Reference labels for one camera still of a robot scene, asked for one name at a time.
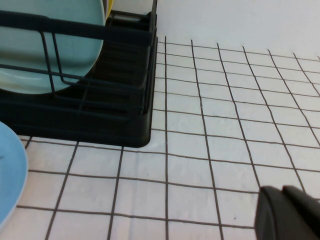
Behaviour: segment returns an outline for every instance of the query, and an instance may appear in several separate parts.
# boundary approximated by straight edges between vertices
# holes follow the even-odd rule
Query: black object
[[[0,26],[40,33],[47,70],[5,64],[0,68],[49,75],[52,91],[30,95],[0,90],[0,121],[19,135],[146,145],[156,70],[156,8],[157,0],[153,0],[147,15],[112,10],[105,26],[0,10]],[[59,72],[51,71],[44,33],[52,34]],[[62,72],[56,34],[104,40],[99,59],[85,77]],[[70,87],[56,92],[52,76],[60,76]]]
[[[261,187],[254,227],[257,240],[320,240],[320,204],[294,186]]]

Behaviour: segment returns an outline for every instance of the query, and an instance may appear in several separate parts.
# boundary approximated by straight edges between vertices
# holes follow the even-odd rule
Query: grout line
[[[44,208],[44,207],[36,207],[36,206],[17,205],[16,207],[19,209],[54,211],[54,209],[52,209],[52,208]],[[107,216],[111,215],[110,212],[78,211],[78,210],[66,210],[66,209],[58,209],[57,212],[90,214],[90,215],[107,215]],[[122,213],[114,213],[114,216],[125,217],[125,218],[134,218],[134,219],[148,219],[148,220],[166,221],[166,219],[162,218],[162,217],[128,215],[128,214],[122,214]],[[219,225],[218,223],[213,223],[213,222],[189,221],[189,220],[182,220],[182,219],[168,219],[168,221],[176,222],[176,223],[187,223],[187,224],[208,225],[208,226],[218,226]],[[236,229],[254,229],[253,226],[241,226],[241,225],[230,225],[230,224],[221,224],[221,226],[226,227],[226,228],[236,228]]]
[[[164,37],[164,129],[165,129],[165,239],[169,240],[169,185],[168,185],[168,85],[167,85],[167,37]]]
[[[186,96],[186,97],[191,97],[191,98],[197,98],[197,96],[191,96],[191,95],[183,95],[183,94],[177,94],[177,93],[168,93],[168,94],[172,94],[172,95],[180,95],[180,96]],[[213,98],[213,97],[205,97],[203,96],[202,97],[203,99],[210,99],[210,100],[217,100],[217,101],[224,101],[224,102],[230,102],[230,103],[233,103],[232,100],[227,100],[227,99],[220,99],[220,98]],[[258,106],[265,106],[265,104],[263,103],[255,103],[255,102],[247,102],[247,101],[234,101],[235,103],[239,103],[239,104],[251,104],[251,105],[258,105]],[[292,106],[281,106],[281,105],[271,105],[269,104],[270,107],[279,107],[279,108],[286,108],[286,109],[299,109],[298,107],[292,107]],[[310,110],[310,109],[302,109],[301,110],[303,111],[308,111],[308,112],[316,112],[316,113],[320,113],[320,110]]]
[[[109,220],[109,228],[108,228],[107,240],[110,240],[110,238],[111,238],[111,231],[112,231],[112,225],[113,225],[114,215],[115,215],[117,192],[118,192],[118,186],[119,186],[119,178],[120,178],[120,171],[121,171],[121,164],[122,164],[123,155],[124,155],[124,147],[121,148],[118,172],[117,172],[117,175],[116,175],[116,181],[115,181],[115,187],[114,187],[114,195],[113,195],[112,209],[111,209],[110,220]]]
[[[239,117],[237,104],[236,104],[236,102],[235,102],[235,100],[234,100],[234,96],[233,96],[233,94],[232,94],[232,91],[231,91],[231,88],[230,88],[230,85],[229,85],[228,76],[227,76],[227,73],[226,73],[226,70],[225,70],[224,63],[223,63],[223,61],[222,61],[219,44],[217,43],[216,45],[217,45],[217,48],[218,48],[219,57],[220,57],[220,60],[221,60],[221,65],[222,65],[222,68],[223,68],[223,71],[224,71],[225,80],[226,80],[226,82],[228,83],[229,92],[230,92],[230,95],[231,95],[231,98],[232,98],[232,101],[233,101],[233,104],[234,104],[235,113],[236,113],[236,116],[237,116],[237,119],[238,119],[238,122],[239,122],[239,126],[240,126],[240,129],[241,129],[241,132],[242,132],[243,140],[244,140],[244,142],[245,142],[246,149],[247,149],[248,154],[249,154],[249,158],[250,158],[251,166],[252,166],[252,169],[253,169],[253,172],[254,172],[254,176],[255,176],[256,182],[257,182],[257,184],[258,184],[258,187],[260,188],[261,185],[260,185],[260,182],[259,182],[259,179],[258,179],[258,174],[257,174],[256,168],[255,168],[255,165],[254,165],[252,156],[251,156],[251,152],[250,152],[250,149],[249,149],[249,145],[248,145],[248,142],[247,142],[247,139],[246,139],[246,135],[245,135],[244,129],[243,129],[242,124],[241,124],[241,120],[240,120],[240,117]]]
[[[32,136],[30,136],[29,139],[26,141],[26,144],[24,146],[25,150],[27,150],[27,148],[29,147],[29,144],[30,144],[31,140],[32,140]]]
[[[188,114],[188,115],[195,115],[195,116],[201,116],[201,114],[197,113],[188,113],[188,112],[181,112],[181,111],[172,111],[168,110],[170,113],[177,113],[177,114]],[[238,120],[236,117],[229,117],[229,116],[217,116],[217,115],[206,115],[204,114],[205,117],[209,118],[219,118],[219,119],[231,119],[231,120]],[[252,120],[252,119],[246,119],[246,118],[240,118],[241,121],[247,121],[247,122],[254,122],[254,123],[263,123],[263,124],[273,124],[272,121],[261,121],[261,120]],[[277,125],[281,126],[290,126],[290,127],[299,127],[299,128],[309,128],[307,125],[295,125],[295,124],[287,124],[287,123],[279,123],[276,122]],[[320,129],[318,126],[311,126],[313,129]],[[157,131],[164,131],[163,129],[158,129],[158,128],[152,128],[152,130],[157,130]],[[182,134],[193,134],[193,135],[200,135],[203,136],[203,134],[200,133],[191,133],[191,132],[180,132],[180,131],[172,131],[168,130],[168,132],[173,132],[173,133],[182,133]]]
[[[173,42],[167,42],[167,44],[170,45],[178,45],[178,46],[186,46],[186,47],[190,47],[190,45],[187,44],[179,44],[179,43],[173,43]],[[213,47],[213,46],[198,46],[198,45],[194,45],[195,48],[203,48],[203,49],[216,49],[218,50],[218,48]],[[229,52],[238,52],[238,53],[243,53],[243,51],[241,50],[232,50],[232,49],[225,49],[225,48],[220,48],[220,50],[223,51],[229,51]],[[252,52],[252,51],[247,51],[247,54],[256,54],[256,55],[265,55],[265,56],[269,56],[269,54],[267,53],[262,53],[262,52]],[[284,55],[273,55],[274,57],[282,57],[282,58],[287,58],[287,59],[295,59],[292,56],[284,56]],[[310,58],[300,58],[298,57],[299,60],[307,60],[307,61],[313,61],[313,62],[318,62],[318,60],[315,59],[310,59]]]
[[[56,204],[55,204],[55,207],[54,207],[54,210],[53,210],[53,214],[52,214],[52,217],[51,217],[51,220],[50,220],[50,223],[49,223],[49,227],[48,227],[47,232],[46,232],[46,235],[45,235],[45,240],[48,240],[48,239],[49,239],[50,232],[51,232],[51,229],[52,229],[52,225],[53,225],[53,223],[54,223],[55,216],[56,216],[56,214],[57,214],[57,210],[58,210],[58,207],[59,207],[61,198],[62,198],[62,194],[63,194],[63,192],[64,192],[64,189],[65,189],[65,186],[66,186],[66,183],[67,183],[67,178],[68,178],[68,175],[69,175],[69,172],[70,172],[70,169],[71,169],[71,165],[72,165],[72,163],[73,163],[73,161],[74,161],[74,158],[75,158],[75,155],[76,155],[76,152],[77,152],[78,144],[79,144],[79,142],[77,141],[76,144],[75,144],[75,146],[74,146],[74,151],[73,151],[72,157],[71,157],[71,159],[70,159],[70,162],[69,162],[69,165],[68,165],[66,174],[65,174],[65,176],[64,176],[64,180],[63,180],[63,183],[62,183],[62,187],[61,187],[61,190],[60,190],[58,199],[57,199],[57,201],[56,201]]]
[[[200,160],[200,161],[208,161],[208,159],[206,159],[206,158],[193,158],[193,157],[179,156],[179,155],[178,155],[178,157],[185,158],[185,159],[196,159],[196,160]],[[220,163],[240,164],[240,165],[251,165],[251,163],[249,163],[249,162],[238,162],[238,161],[228,161],[228,160],[218,160],[218,159],[210,159],[210,161],[220,162]],[[267,167],[267,168],[294,170],[293,167],[287,167],[287,166],[274,166],[274,165],[266,165],[266,164],[259,164],[259,163],[254,163],[253,165],[259,166],[259,167]],[[320,173],[320,170],[302,169],[302,168],[296,168],[296,169],[299,171]],[[30,169],[29,172],[43,173],[43,174],[66,175],[65,172],[39,171],[39,170],[32,170],[32,169]],[[117,179],[116,176],[95,176],[95,175],[82,175],[82,174],[72,174],[72,173],[69,173],[69,176],[80,177],[80,178]],[[221,188],[221,187],[213,188],[210,186],[189,185],[189,184],[183,184],[183,183],[177,183],[177,182],[169,182],[169,181],[166,182],[166,181],[161,181],[161,180],[138,178],[138,177],[119,176],[119,180],[132,180],[132,181],[141,181],[141,182],[158,183],[158,184],[166,184],[167,183],[168,185],[180,186],[180,187],[186,187],[186,188],[216,189],[216,190],[236,192],[236,193],[258,194],[258,192],[255,192],[255,191],[244,191],[244,190]]]
[[[246,50],[245,50],[245,47],[244,47],[244,46],[243,46],[243,52],[244,52],[246,61],[248,62],[248,65],[249,65],[249,67],[250,67],[250,70],[251,70],[251,72],[252,72],[252,75],[253,75],[253,77],[254,77],[254,79],[255,79],[255,82],[256,82],[256,84],[257,84],[257,86],[258,86],[258,88],[259,88],[259,90],[260,90],[260,93],[261,93],[261,95],[262,95],[262,97],[263,97],[263,100],[264,100],[264,102],[265,102],[265,105],[266,105],[266,107],[268,108],[268,110],[269,110],[269,112],[270,112],[270,116],[271,116],[271,118],[272,118],[274,127],[275,127],[275,129],[277,130],[277,132],[278,132],[278,134],[279,134],[279,136],[280,136],[280,138],[281,138],[281,141],[282,141],[282,143],[283,143],[283,146],[284,146],[284,148],[285,148],[285,151],[286,151],[286,153],[288,154],[288,157],[289,157],[290,162],[291,162],[291,164],[292,164],[292,167],[293,167],[293,169],[294,169],[294,171],[295,171],[295,174],[296,174],[296,176],[297,176],[297,178],[298,178],[298,180],[299,180],[299,182],[300,182],[300,185],[301,185],[301,187],[302,187],[302,190],[305,192],[305,188],[304,188],[304,186],[303,186],[303,184],[302,184],[302,181],[301,181],[301,179],[300,179],[300,177],[299,177],[299,175],[298,175],[297,169],[296,169],[296,167],[295,167],[295,165],[294,165],[294,161],[292,160],[292,157],[291,157],[291,155],[290,155],[290,153],[289,153],[289,150],[288,150],[288,148],[287,148],[287,146],[286,146],[286,143],[285,143],[285,141],[284,141],[284,138],[283,138],[283,136],[281,135],[281,132],[280,132],[280,130],[279,130],[277,124],[276,124],[274,115],[273,115],[273,113],[272,113],[272,111],[271,111],[271,109],[270,109],[270,107],[269,107],[269,105],[268,105],[268,103],[267,103],[267,100],[266,100],[263,92],[261,91],[260,85],[259,85],[259,83],[258,83],[258,80],[257,80],[255,74],[254,74],[254,71],[253,71],[252,68],[251,68],[251,65],[250,65],[250,63],[249,63],[248,56],[247,56],[247,53],[246,53]]]
[[[234,51],[234,50],[229,50],[229,49],[222,49],[221,50],[224,50],[224,51]],[[169,56],[175,56],[175,57],[180,57],[180,58],[189,58],[189,59],[192,59],[193,57],[192,56],[184,56],[184,55],[178,55],[178,54],[172,54],[172,53],[167,53],[167,55]],[[216,61],[216,62],[220,62],[219,59],[213,59],[213,58],[205,58],[205,57],[194,57],[195,59],[201,59],[201,60],[208,60],[208,61]],[[230,63],[230,64],[241,64],[241,65],[248,65],[247,63],[245,62],[239,62],[239,61],[223,61],[224,63]],[[265,68],[272,68],[272,69],[275,69],[274,66],[270,66],[270,65],[261,65],[261,64],[251,64],[251,66],[257,66],[257,67],[265,67]],[[295,68],[288,68],[288,67],[278,67],[278,69],[283,69],[283,70],[290,70],[290,71],[296,71],[296,72],[301,72],[302,70],[299,70],[299,69],[295,69]],[[307,73],[314,73],[314,74],[320,74],[320,72],[318,71],[304,71],[304,72],[307,72]]]
[[[215,207],[216,207],[216,213],[217,213],[217,218],[218,218],[218,225],[219,225],[221,240],[224,240],[224,232],[223,232],[222,226],[221,226],[221,216],[220,216],[220,209],[219,209],[219,203],[218,203],[218,195],[217,195],[217,190],[216,190],[214,171],[212,169],[212,164],[210,162],[211,156],[210,156],[210,149],[209,149],[209,143],[208,143],[206,121],[205,121],[205,116],[204,116],[204,110],[202,107],[203,105],[202,105],[202,98],[201,98],[201,92],[200,92],[199,81],[198,81],[198,71],[197,71],[197,66],[196,66],[195,53],[194,53],[194,47],[193,47],[192,40],[191,40],[191,50],[192,50],[193,64],[194,64],[194,70],[195,70],[196,85],[198,88],[198,94],[199,94],[199,99],[200,99],[200,109],[201,109],[203,130],[204,130],[204,136],[205,136],[205,144],[206,144],[206,150],[207,150],[207,156],[208,156],[208,164],[209,164],[209,168],[210,168],[211,180],[212,180],[212,186],[213,186]]]

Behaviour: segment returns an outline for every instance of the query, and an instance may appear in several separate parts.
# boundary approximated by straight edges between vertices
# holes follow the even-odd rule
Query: light green plate
[[[43,15],[53,19],[104,25],[102,0],[0,0],[0,10]],[[51,70],[59,72],[53,38],[45,33]],[[56,35],[64,74],[86,75],[95,64],[103,41],[70,35]],[[35,31],[0,27],[0,64],[47,70],[41,35]],[[76,79],[65,78],[69,82]],[[53,77],[56,91],[67,88]],[[0,68],[0,89],[22,94],[51,93],[46,74]]]

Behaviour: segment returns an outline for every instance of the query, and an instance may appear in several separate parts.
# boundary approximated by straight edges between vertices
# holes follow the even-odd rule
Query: white tile
[[[156,54],[156,63],[157,64],[165,64],[166,63],[165,54],[158,52]]]
[[[294,98],[301,109],[320,111],[320,97],[295,95]]]
[[[166,100],[169,111],[201,114],[199,97],[168,94]]]
[[[242,51],[220,50],[223,61],[247,64],[245,53]]]
[[[154,90],[158,92],[166,92],[166,80],[163,78],[155,78],[154,80]]]
[[[59,209],[111,212],[116,180],[68,176]]]
[[[250,163],[248,149],[243,140],[209,136],[208,145],[211,159]]]
[[[69,144],[69,145],[75,145],[77,143],[76,141],[54,139],[54,138],[44,138],[44,137],[37,137],[37,136],[33,136],[32,141],[49,142],[49,143],[56,143],[56,144]]]
[[[320,172],[298,170],[301,182],[307,194],[311,197],[320,198]]]
[[[49,240],[105,240],[110,216],[57,212]]]
[[[311,83],[307,82],[298,82],[298,81],[286,81],[287,86],[289,87],[292,94],[302,94],[308,96],[319,97],[318,93],[314,89]]]
[[[168,186],[169,219],[218,223],[213,189]]]
[[[290,94],[270,92],[270,91],[262,91],[262,92],[268,105],[298,108],[298,106],[295,103],[295,100]]]
[[[202,98],[203,114],[215,117],[236,118],[235,105],[231,101]]]
[[[253,227],[258,194],[217,190],[221,223]]]
[[[233,62],[223,62],[223,66],[225,71],[228,74],[245,74],[245,75],[252,75],[250,67],[248,64],[240,64],[240,63],[233,63]]]
[[[306,78],[304,73],[302,71],[294,71],[294,70],[288,70],[288,69],[278,69],[281,76],[285,80],[294,80],[294,81],[300,81],[300,82],[306,82],[309,83],[309,80]]]
[[[254,229],[223,227],[224,240],[257,240]]]
[[[253,167],[247,164],[212,161],[216,188],[259,191]]]
[[[194,158],[208,158],[205,136],[168,132],[168,153]]]
[[[94,143],[94,142],[79,142],[79,147],[92,147],[92,148],[104,148],[104,149],[121,149],[121,146],[115,146],[115,145],[107,145],[107,144],[100,144],[100,143]]]
[[[166,47],[167,54],[192,57],[191,46],[183,46],[183,45],[176,45],[176,44],[167,43],[165,47]]]
[[[29,169],[65,173],[74,150],[74,146],[31,141],[26,149]]]
[[[269,55],[257,54],[257,53],[246,53],[249,63],[263,66],[274,67],[274,63]]]
[[[165,181],[166,156],[156,153],[123,152],[121,177]]]
[[[241,120],[241,125],[247,140],[282,143],[279,133],[273,123]]]
[[[167,130],[174,132],[205,134],[204,122],[200,115],[168,112]]]
[[[54,209],[64,175],[29,172],[19,205]]]
[[[164,78],[166,72],[166,66],[164,64],[157,63],[155,66],[155,77]]]
[[[256,77],[280,78],[280,75],[275,67],[251,65],[251,68]]]
[[[121,151],[93,147],[78,147],[70,173],[91,176],[116,177]]]
[[[174,55],[166,55],[166,64],[175,65],[187,68],[194,68],[194,60],[192,57],[186,56],[174,56]]]
[[[153,109],[165,110],[166,94],[162,92],[155,92],[153,96]]]
[[[320,84],[320,73],[315,72],[306,72],[305,73],[309,80],[314,84]]]
[[[222,68],[221,62],[216,60],[195,58],[195,66],[197,69],[202,69],[202,70],[218,71],[222,73],[224,71],[224,69]]]
[[[315,136],[308,127],[278,125],[278,129],[286,144],[319,147]]]
[[[277,124],[289,124],[298,126],[308,126],[306,118],[299,109],[271,106],[274,121]]]
[[[193,47],[195,58],[204,58],[212,60],[220,60],[218,49],[208,48],[208,47]]]
[[[16,208],[0,233],[0,240],[43,240],[51,211]]]
[[[213,187],[209,162],[178,156],[168,156],[170,183]]]
[[[28,141],[21,140],[21,142],[22,142],[23,146],[24,146],[24,147],[26,147],[26,145],[27,145]]]
[[[257,77],[256,80],[258,81],[261,90],[289,93],[289,90],[282,79]]]
[[[254,164],[292,168],[289,155],[283,145],[264,142],[248,142]]]
[[[259,89],[253,76],[227,73],[227,78],[231,87]]]
[[[201,97],[230,101],[232,100],[229,88],[227,86],[208,85],[200,83],[199,88]]]
[[[240,119],[273,122],[267,106],[237,102],[236,108]]]
[[[166,222],[159,220],[115,216],[113,218],[110,239],[164,240],[166,239]]]
[[[157,52],[158,53],[165,53],[165,44],[164,43],[158,42]]]
[[[152,124],[151,127],[153,129],[160,129],[165,130],[166,129],[166,113],[164,111],[152,111]]]
[[[216,71],[205,71],[199,70],[196,71],[198,76],[199,83],[204,84],[218,84],[227,86],[226,75],[223,72]]]
[[[320,171],[320,149],[299,146],[287,148],[297,169]]]
[[[208,135],[243,138],[237,119],[205,116],[204,120]]]
[[[236,102],[245,102],[253,104],[265,104],[265,101],[259,90],[231,88],[233,98]]]
[[[30,136],[18,135],[20,140],[29,140]]]
[[[279,190],[283,186],[292,185],[301,188],[295,170],[268,166],[255,166],[256,174],[261,186],[273,186]]]
[[[301,70],[295,58],[273,56],[273,60],[278,68]]]
[[[166,66],[166,77],[168,79],[178,79],[196,83],[196,71],[194,68],[179,66]]]
[[[143,147],[125,147],[125,150],[147,153],[165,153],[166,152],[166,133],[164,131],[151,130],[150,142]]]
[[[221,237],[218,226],[171,221],[169,222],[169,239],[220,240]]]
[[[320,69],[319,59],[317,59],[317,61],[299,59],[298,61],[304,71],[319,72],[319,69]]]
[[[117,214],[164,218],[166,185],[120,179],[114,212]]]
[[[198,86],[195,82],[185,82],[178,80],[167,79],[167,93],[170,94],[182,94],[189,96],[199,96]]]

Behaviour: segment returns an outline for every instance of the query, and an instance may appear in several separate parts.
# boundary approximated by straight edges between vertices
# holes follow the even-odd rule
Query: wire rack
[[[131,147],[147,144],[157,54],[156,8],[154,0],[147,15],[111,11],[105,26],[0,10],[0,26],[39,32],[46,69],[7,64],[0,68],[48,75],[51,86],[51,93],[38,95],[0,90],[0,121],[22,135]],[[58,71],[50,61],[48,34]],[[103,40],[100,56],[86,76],[63,72],[56,35]],[[56,91],[56,77],[69,87]]]

